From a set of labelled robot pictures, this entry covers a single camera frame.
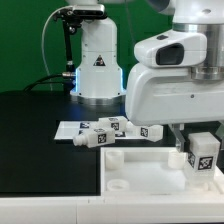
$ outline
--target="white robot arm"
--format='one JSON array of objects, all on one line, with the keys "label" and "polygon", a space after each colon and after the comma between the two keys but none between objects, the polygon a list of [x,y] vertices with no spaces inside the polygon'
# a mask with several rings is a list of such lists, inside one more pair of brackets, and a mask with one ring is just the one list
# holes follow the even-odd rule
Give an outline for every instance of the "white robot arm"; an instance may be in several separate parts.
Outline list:
[{"label": "white robot arm", "polygon": [[135,46],[128,118],[135,125],[224,120],[223,37],[223,0],[176,0],[173,29]]}]

